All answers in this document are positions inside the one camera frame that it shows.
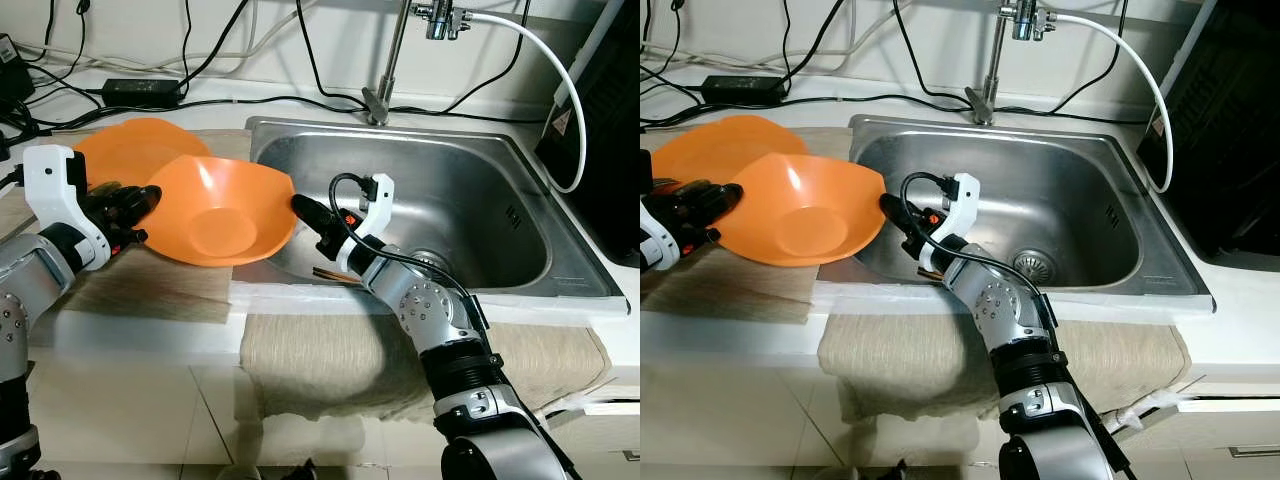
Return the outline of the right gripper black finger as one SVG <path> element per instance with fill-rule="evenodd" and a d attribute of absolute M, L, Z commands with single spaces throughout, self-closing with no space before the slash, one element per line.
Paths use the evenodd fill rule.
<path fill-rule="evenodd" d="M 896 195 L 881 195 L 879 209 L 905 236 L 914 237 L 924 232 L 925 214 L 914 204 Z"/>
<path fill-rule="evenodd" d="M 292 195 L 292 211 L 320 236 L 329 236 L 339 227 L 339 218 L 330 207 L 305 195 Z"/>

